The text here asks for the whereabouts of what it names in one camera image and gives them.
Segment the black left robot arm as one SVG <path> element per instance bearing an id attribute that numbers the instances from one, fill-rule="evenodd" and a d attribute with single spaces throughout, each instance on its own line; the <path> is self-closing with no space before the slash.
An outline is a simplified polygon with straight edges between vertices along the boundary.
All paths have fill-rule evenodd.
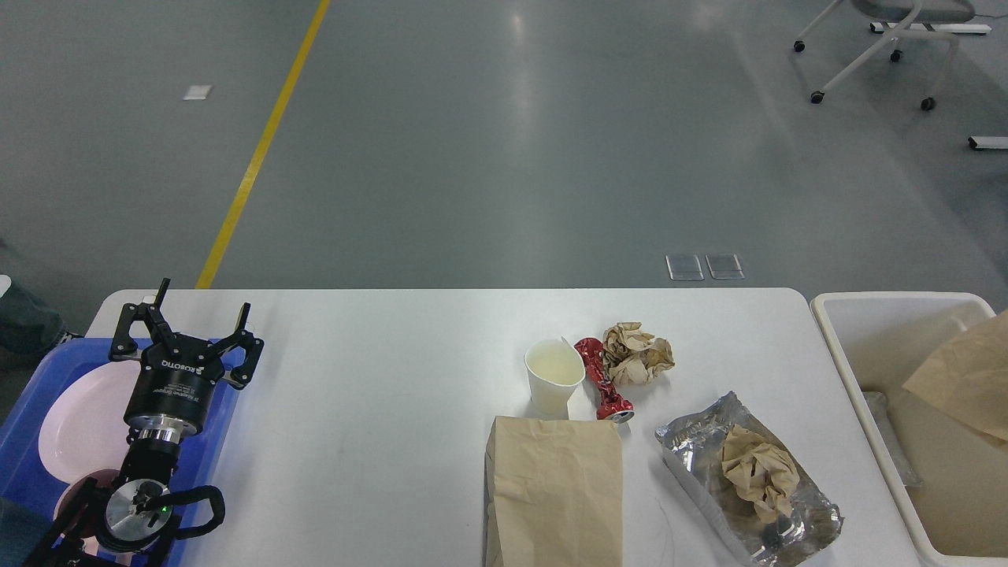
<path id="1" fill-rule="evenodd" d="M 128 449 L 122 466 L 108 487 L 87 475 L 25 566 L 108 566 L 109 560 L 86 552 L 87 536 L 102 549 L 141 555 L 148 566 L 161 566 L 175 542 L 223 524 L 226 506 L 219 488 L 177 491 L 170 484 L 181 445 L 204 431 L 217 385 L 244 390 L 265 343 L 247 327 L 248 302 L 224 338 L 172 330 L 162 309 L 169 285 L 162 280 L 150 302 L 123 305 L 111 339 L 110 362 L 138 363 L 123 413 Z"/>

